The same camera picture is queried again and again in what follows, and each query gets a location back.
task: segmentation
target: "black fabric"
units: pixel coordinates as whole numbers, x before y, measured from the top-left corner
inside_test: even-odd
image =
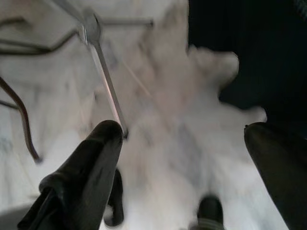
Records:
[[[190,45],[237,54],[220,101],[307,136],[307,23],[293,0],[189,0]]]

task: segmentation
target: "metal frame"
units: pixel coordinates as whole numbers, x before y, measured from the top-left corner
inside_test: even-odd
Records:
[[[121,19],[103,19],[97,16],[91,9],[85,10],[83,13],[78,12],[70,3],[66,0],[53,0],[59,7],[61,7],[70,16],[75,18],[81,25],[82,30],[73,30],[65,35],[59,42],[57,42],[52,47],[41,46],[37,44],[17,42],[7,39],[0,39],[0,44],[9,45],[14,47],[19,47],[21,49],[3,49],[0,48],[1,55],[9,56],[37,56],[46,55],[57,51],[63,47],[71,38],[78,35],[81,40],[88,46],[92,52],[92,56],[97,67],[97,71],[100,74],[104,86],[107,91],[107,96],[109,104],[113,113],[114,118],[118,121],[122,127],[124,138],[128,138],[128,128],[124,120],[119,102],[116,96],[116,92],[113,87],[111,76],[106,65],[105,57],[101,49],[101,37],[103,26],[153,26],[152,20],[121,20]],[[0,27],[15,24],[15,23],[26,23],[24,18],[11,18],[0,22]],[[24,138],[27,148],[32,155],[35,163],[39,163],[42,159],[37,154],[35,150],[30,131],[30,124],[27,110],[20,99],[20,97],[15,93],[15,91],[0,77],[0,87],[14,100],[15,104],[1,101],[0,105],[6,106],[11,109],[18,110],[22,117],[23,128],[24,128]]]

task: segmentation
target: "black rubber boot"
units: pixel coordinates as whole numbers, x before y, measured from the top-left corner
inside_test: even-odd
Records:
[[[209,219],[223,225],[223,208],[220,200],[212,195],[201,200],[197,219]]]
[[[108,227],[116,227],[124,221],[123,211],[123,184],[121,175],[118,169],[115,171],[112,192],[108,201],[108,205],[112,208],[113,215],[109,218],[104,218],[105,224]]]
[[[213,195],[205,196],[199,205],[197,222],[190,230],[224,230],[223,208],[220,200]]]

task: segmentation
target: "metal rod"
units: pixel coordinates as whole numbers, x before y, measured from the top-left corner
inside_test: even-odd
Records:
[[[26,20],[23,17],[16,17],[16,18],[8,18],[0,21],[0,27],[7,26],[10,24],[15,24],[15,23],[25,23]]]
[[[20,51],[20,50],[13,50],[13,49],[0,49],[0,55],[10,55],[10,56],[38,56],[38,55],[45,55],[52,52],[57,51],[63,45],[65,45],[70,39],[72,39],[75,35],[78,34],[78,31],[73,30],[70,31],[67,35],[65,35],[58,43],[56,43],[52,47],[43,47],[41,49],[33,49],[31,51]]]
[[[34,148],[34,145],[32,143],[32,138],[31,138],[31,131],[30,131],[30,124],[29,124],[29,118],[28,118],[28,113],[27,110],[20,99],[20,97],[15,93],[15,91],[5,82],[5,80],[0,77],[0,87],[3,88],[3,90],[14,100],[16,103],[18,110],[20,112],[20,115],[22,117],[22,122],[23,122],[23,128],[24,128],[24,139],[25,143],[27,145],[27,148],[32,155],[35,163],[40,163],[42,159],[39,157],[37,154],[37,151]]]
[[[21,46],[25,48],[32,48],[32,49],[38,49],[38,50],[49,50],[46,46],[40,46],[37,44],[31,44],[31,43],[25,43],[25,42],[18,42],[18,41],[12,41],[7,39],[0,38],[0,44],[9,45],[9,46]]]
[[[63,9],[70,16],[77,19],[80,23],[82,24],[85,23],[83,15],[73,5],[71,5],[67,0],[52,0],[52,2],[54,2],[57,6]]]
[[[154,25],[153,20],[145,19],[104,19],[97,17],[99,23],[103,26],[149,26]]]
[[[126,126],[126,122],[124,120],[122,111],[119,106],[119,102],[118,102],[118,99],[117,99],[117,96],[116,96],[116,93],[113,87],[113,83],[110,77],[109,70],[106,65],[106,60],[102,52],[101,46],[99,43],[95,43],[89,46],[90,46],[97,70],[99,74],[101,75],[102,80],[104,82],[113,116],[115,117],[116,121],[120,123],[121,128],[123,130],[124,138],[127,139],[128,128]]]
[[[5,102],[5,101],[0,100],[0,104],[3,105],[3,106],[9,107],[11,109],[19,110],[17,105],[9,103],[9,102]]]

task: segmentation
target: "marble floor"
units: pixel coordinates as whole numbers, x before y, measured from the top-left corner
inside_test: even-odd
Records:
[[[112,80],[130,129],[118,167],[124,185],[123,230],[181,230],[199,199],[217,194],[230,230],[286,230],[244,144],[246,124],[266,119],[217,99],[233,78],[233,54],[186,53],[185,0],[74,0],[104,17],[146,17],[153,29],[107,28],[103,40]],[[53,44],[76,23],[42,0],[3,0],[0,20],[31,25],[0,37]],[[91,55],[78,38],[44,57],[0,57],[0,75],[28,109],[35,165],[16,111],[0,107],[0,212],[31,204],[38,184],[57,169],[100,121],[113,119]],[[0,90],[2,100],[9,98]]]

